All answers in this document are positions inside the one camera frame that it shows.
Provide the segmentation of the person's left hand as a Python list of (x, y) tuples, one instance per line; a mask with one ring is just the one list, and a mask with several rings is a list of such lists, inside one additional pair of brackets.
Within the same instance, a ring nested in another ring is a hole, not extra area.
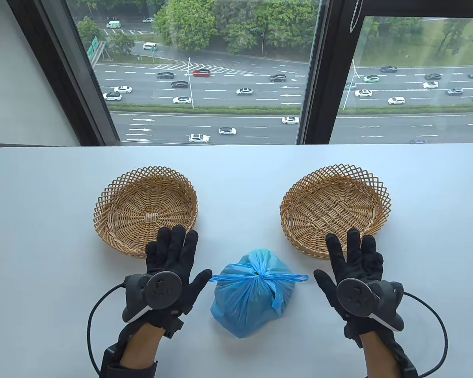
[(149, 242), (146, 246), (147, 274), (174, 272), (182, 284), (179, 298), (170, 307), (149, 310), (142, 317), (150, 325), (163, 329), (163, 335), (168, 339), (182, 328), (184, 323), (179, 317), (192, 310), (200, 292), (212, 278), (212, 271), (206, 269), (190, 281), (197, 241), (198, 233), (195, 230), (186, 232), (182, 225), (177, 225), (172, 229), (159, 229), (156, 241)]

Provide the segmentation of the person's right hand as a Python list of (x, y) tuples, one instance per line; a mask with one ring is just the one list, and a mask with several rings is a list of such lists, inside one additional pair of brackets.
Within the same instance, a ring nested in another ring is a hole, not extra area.
[(343, 254), (339, 238), (332, 233), (325, 238), (335, 280), (323, 270), (314, 270), (313, 275), (319, 288), (325, 294), (330, 306), (346, 322), (344, 335), (362, 348), (360, 336), (379, 329), (377, 322), (368, 317), (356, 317), (346, 311), (336, 295), (336, 288), (341, 281), (355, 278), (363, 282), (380, 281), (383, 274), (383, 257), (376, 250), (376, 241), (372, 235), (360, 236), (359, 230), (351, 228), (347, 232), (347, 253)]

